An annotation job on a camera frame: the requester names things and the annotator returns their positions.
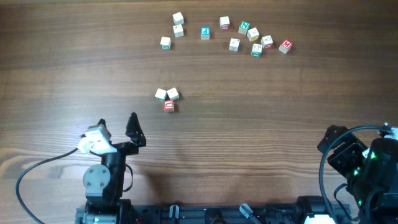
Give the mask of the red letter U block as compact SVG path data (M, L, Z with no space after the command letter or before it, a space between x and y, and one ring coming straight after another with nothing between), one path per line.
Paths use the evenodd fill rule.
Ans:
M164 111L171 113L175 111L174 101L173 100L165 100L164 101Z

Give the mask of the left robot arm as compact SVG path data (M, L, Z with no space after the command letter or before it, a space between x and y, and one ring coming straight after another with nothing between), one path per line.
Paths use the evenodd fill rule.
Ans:
M83 176L86 203L78 208L76 224L127 224L139 223L140 215L129 199L123 199L126 189L124 173L132 168L126 164L126 157L139 153L139 148L146 146L146 137L142 132L137 114L131 113L126 125L127 142L113 144L111 133L104 119L90 126L81 137L78 149L101 158L101 163L89 167Z

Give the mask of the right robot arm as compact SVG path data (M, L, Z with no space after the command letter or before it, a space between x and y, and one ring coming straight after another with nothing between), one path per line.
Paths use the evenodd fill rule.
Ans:
M397 128L383 126L331 125L318 145L322 153L318 182L326 211L341 223L325 192L324 168L329 164L346 179L333 193L345 188L358 206L358 216L346 217L359 223L397 221Z

